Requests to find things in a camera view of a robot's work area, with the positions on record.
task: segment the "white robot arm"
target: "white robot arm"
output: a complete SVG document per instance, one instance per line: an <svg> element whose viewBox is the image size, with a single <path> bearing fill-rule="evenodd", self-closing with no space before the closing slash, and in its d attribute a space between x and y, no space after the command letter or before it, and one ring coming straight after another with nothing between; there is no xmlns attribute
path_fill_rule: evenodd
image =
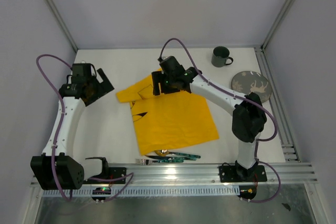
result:
<svg viewBox="0 0 336 224"><path fill-rule="evenodd" d="M222 89L229 91L235 95L244 97L245 94L236 92L234 90L231 90L229 88L226 88L218 83L215 83L214 81L210 80L213 84L216 84L217 86L221 87ZM233 111L235 110L235 106L241 104L241 100L235 99L227 94L224 94L223 92L219 91L218 89L215 89L212 86L209 86L206 81L204 81L200 76L196 76L193 79L193 82L190 83L190 90L193 94L198 94L202 97L205 97L209 101L217 104L222 109L224 109L226 112L228 112L231 116L233 116ZM237 157L237 163L240 164L245 169L250 169L253 167L253 165L256 163L255 157L254 157L254 151L256 148L256 141L253 141L252 143L246 143L243 141L238 142L238 157Z"/></svg>
<svg viewBox="0 0 336 224"><path fill-rule="evenodd" d="M103 80L102 82L97 80L97 73ZM88 157L84 160L75 160L73 143L78 122L85 107L113 89L114 87L102 69L96 71L94 66L89 63L72 65L71 82L63 84L59 89L65 111L62 112L61 102L59 101L57 117L47 145L42 154L32 157L30 162L42 189L57 189L51 171L53 165L51 164L51 156L53 147L55 147L55 134L62 114L64 114L64 117L58 132L55 149L55 168L61 187L63 189L79 189L84 180L108 172L108 163L104 157Z"/></svg>
<svg viewBox="0 0 336 224"><path fill-rule="evenodd" d="M153 94L167 94L184 90L201 95L228 112L233 117L232 131L239 139L238 158L235 164L236 173L241 181L250 179L258 166L258 162L255 159L256 139L259 138L264 129L266 115L264 111L256 106L227 95L208 83L211 82L229 93L245 97L261 105L259 96L254 93L245 95L205 78L208 80L206 81L197 74L193 67L185 70L173 56L169 56L164 60L159 59L159 61L162 71L152 73Z"/></svg>

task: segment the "gray wall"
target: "gray wall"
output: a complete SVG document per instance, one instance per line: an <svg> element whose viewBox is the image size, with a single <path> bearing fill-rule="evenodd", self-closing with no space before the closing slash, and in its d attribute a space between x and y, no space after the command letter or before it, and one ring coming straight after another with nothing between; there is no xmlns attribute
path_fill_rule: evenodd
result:
<svg viewBox="0 0 336 224"><path fill-rule="evenodd" d="M77 46L261 44L284 0L54 0Z"/></svg>
<svg viewBox="0 0 336 224"><path fill-rule="evenodd" d="M303 159L336 214L336 0L296 0L266 49Z"/></svg>
<svg viewBox="0 0 336 224"><path fill-rule="evenodd" d="M35 59L55 54L73 62L75 53L44 0L0 0L0 222L17 223L26 207L39 155L51 132L57 97L38 72ZM69 72L61 63L42 60L60 85Z"/></svg>

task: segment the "metal fork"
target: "metal fork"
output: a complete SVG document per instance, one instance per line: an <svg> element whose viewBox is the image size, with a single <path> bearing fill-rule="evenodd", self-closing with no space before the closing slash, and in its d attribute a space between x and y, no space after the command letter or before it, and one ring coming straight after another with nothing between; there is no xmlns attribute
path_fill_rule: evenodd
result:
<svg viewBox="0 0 336 224"><path fill-rule="evenodd" d="M159 163L183 163L183 159L175 159L175 160L136 159L135 163L139 165L151 165L151 164L159 164Z"/></svg>

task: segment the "black mounting bracket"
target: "black mounting bracket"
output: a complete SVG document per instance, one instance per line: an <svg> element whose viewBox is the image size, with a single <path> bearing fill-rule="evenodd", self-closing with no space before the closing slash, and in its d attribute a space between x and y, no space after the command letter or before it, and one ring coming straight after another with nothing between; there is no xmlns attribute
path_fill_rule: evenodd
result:
<svg viewBox="0 0 336 224"><path fill-rule="evenodd" d="M219 177L221 183L235 183L235 182L255 182L255 177L251 176L245 181L239 177L236 171L236 166L234 165L221 165L219 168ZM265 167L263 165L257 165L254 174L257 175L258 182L266 182L267 176L265 172Z"/></svg>
<svg viewBox="0 0 336 224"><path fill-rule="evenodd" d="M95 178L103 178L103 179L121 178L126 175L126 172L127 172L126 167L109 167L107 174L104 174L103 176L98 175L98 176L95 176ZM114 181L113 183L118 184L118 185L124 185L126 184L126 179L124 178L122 180ZM88 179L88 181L84 181L83 184L84 185L87 185L87 184L101 185L101 184L108 184L108 182L101 182L101 181Z"/></svg>

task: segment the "yellow towel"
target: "yellow towel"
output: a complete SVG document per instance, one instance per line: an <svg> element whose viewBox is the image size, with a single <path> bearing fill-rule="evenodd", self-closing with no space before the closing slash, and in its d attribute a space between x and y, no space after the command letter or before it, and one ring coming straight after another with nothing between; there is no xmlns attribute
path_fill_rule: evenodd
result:
<svg viewBox="0 0 336 224"><path fill-rule="evenodd" d="M152 76L117 93L129 102L141 155L219 138L205 98L186 91L153 95Z"/></svg>

